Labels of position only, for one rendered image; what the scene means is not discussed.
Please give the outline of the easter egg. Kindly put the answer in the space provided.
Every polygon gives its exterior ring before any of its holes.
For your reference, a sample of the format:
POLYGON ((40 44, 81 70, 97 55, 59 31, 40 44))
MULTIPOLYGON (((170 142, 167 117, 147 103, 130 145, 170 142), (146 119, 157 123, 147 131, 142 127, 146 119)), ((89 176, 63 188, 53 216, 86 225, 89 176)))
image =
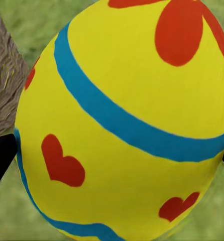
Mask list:
POLYGON ((16 113, 40 214, 76 241, 152 241, 224 154, 224 32, 200 0, 99 0, 47 45, 16 113))

